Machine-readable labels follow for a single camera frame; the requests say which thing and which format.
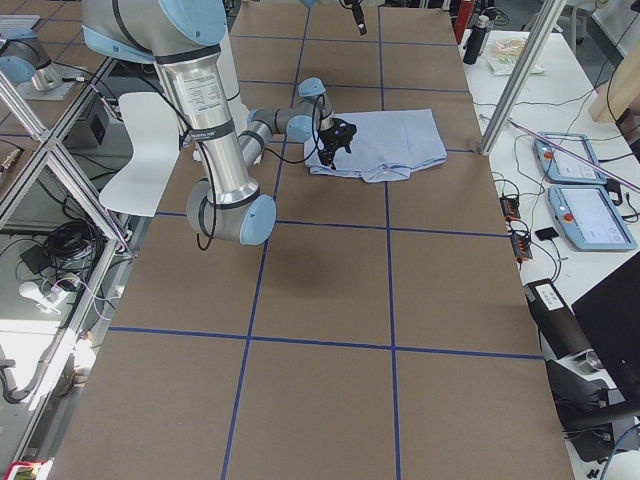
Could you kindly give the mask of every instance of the brown table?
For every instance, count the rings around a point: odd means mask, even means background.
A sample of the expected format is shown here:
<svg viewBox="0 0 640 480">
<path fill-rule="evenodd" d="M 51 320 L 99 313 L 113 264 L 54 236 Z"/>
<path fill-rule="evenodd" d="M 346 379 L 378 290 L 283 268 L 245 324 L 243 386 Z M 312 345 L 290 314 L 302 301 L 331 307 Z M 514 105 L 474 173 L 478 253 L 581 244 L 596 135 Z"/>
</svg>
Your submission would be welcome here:
<svg viewBox="0 0 640 480">
<path fill-rule="evenodd" d="M 244 102 L 317 75 L 338 113 L 431 108 L 447 162 L 365 184 L 267 154 L 268 244 L 202 253 L 185 154 L 52 478 L 572 477 L 448 15 L 365 15 L 244 3 Z"/>
</svg>

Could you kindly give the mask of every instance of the black bottle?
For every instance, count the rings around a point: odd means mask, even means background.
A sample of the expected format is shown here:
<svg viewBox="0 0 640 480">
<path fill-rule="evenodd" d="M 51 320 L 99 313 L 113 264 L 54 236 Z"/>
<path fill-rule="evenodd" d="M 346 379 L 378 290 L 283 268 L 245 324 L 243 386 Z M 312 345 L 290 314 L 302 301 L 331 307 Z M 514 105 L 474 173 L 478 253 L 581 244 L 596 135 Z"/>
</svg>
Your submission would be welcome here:
<svg viewBox="0 0 640 480">
<path fill-rule="evenodd" d="M 486 15 L 480 15 L 478 17 L 478 23 L 476 23 L 471 29 L 471 35 L 465 45 L 465 53 L 462 61 L 467 65 L 473 65 L 478 59 L 484 37 L 487 35 L 487 26 L 489 25 L 489 17 Z"/>
</svg>

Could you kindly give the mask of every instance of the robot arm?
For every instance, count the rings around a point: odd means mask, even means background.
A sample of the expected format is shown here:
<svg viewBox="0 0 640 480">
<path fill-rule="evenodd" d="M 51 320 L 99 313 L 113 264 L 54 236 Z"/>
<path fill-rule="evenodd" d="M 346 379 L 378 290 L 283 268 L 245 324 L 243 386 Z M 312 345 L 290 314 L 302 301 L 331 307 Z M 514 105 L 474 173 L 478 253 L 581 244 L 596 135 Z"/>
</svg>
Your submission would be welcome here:
<svg viewBox="0 0 640 480">
<path fill-rule="evenodd" d="M 0 38 L 0 69 L 12 82 L 31 80 L 40 91 L 62 83 L 51 58 L 31 30 L 13 30 Z"/>
<path fill-rule="evenodd" d="M 248 168 L 274 133 L 305 141 L 319 129 L 330 162 L 339 145 L 348 146 L 344 136 L 342 144 L 330 141 L 336 120 L 324 86 L 314 79 L 300 85 L 297 107 L 254 111 L 247 130 L 236 135 L 225 92 L 229 85 L 237 88 L 235 69 L 225 67 L 232 78 L 224 82 L 218 69 L 226 37 L 220 0 L 84 0 L 82 8 L 87 45 L 103 55 L 153 63 L 166 96 L 181 112 L 207 176 L 187 202 L 187 218 L 197 232 L 248 245 L 268 238 L 275 204 L 260 194 Z"/>
</svg>

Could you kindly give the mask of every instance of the red object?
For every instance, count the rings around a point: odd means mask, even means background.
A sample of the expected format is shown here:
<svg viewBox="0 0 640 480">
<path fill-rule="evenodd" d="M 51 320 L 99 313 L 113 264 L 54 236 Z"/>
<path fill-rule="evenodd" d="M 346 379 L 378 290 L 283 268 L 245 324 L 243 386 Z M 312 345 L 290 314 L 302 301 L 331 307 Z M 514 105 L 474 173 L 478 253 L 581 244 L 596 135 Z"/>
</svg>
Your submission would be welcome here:
<svg viewBox="0 0 640 480">
<path fill-rule="evenodd" d="M 458 18 L 456 18 L 456 24 L 453 27 L 453 33 L 456 36 L 456 43 L 460 45 L 462 42 L 462 36 L 464 31 L 471 20 L 473 15 L 473 7 L 475 7 L 475 0 L 463 0 L 458 9 Z"/>
</svg>

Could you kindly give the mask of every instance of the black clamp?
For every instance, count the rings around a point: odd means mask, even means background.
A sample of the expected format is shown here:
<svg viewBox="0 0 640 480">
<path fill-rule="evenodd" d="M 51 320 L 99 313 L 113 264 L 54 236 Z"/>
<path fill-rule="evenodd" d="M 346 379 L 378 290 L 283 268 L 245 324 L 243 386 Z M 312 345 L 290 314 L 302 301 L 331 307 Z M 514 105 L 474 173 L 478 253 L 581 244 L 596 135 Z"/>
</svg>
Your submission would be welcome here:
<svg viewBox="0 0 640 480">
<path fill-rule="evenodd" d="M 353 136 L 358 129 L 355 125 L 345 122 L 340 118 L 333 117 L 331 122 L 332 125 L 330 128 L 322 130 L 319 133 L 324 148 L 318 150 L 318 156 L 320 157 L 320 163 L 322 165 L 335 170 L 336 166 L 333 164 L 333 159 L 336 152 L 344 147 L 347 153 L 351 153 L 351 140 L 353 140 Z"/>
</svg>

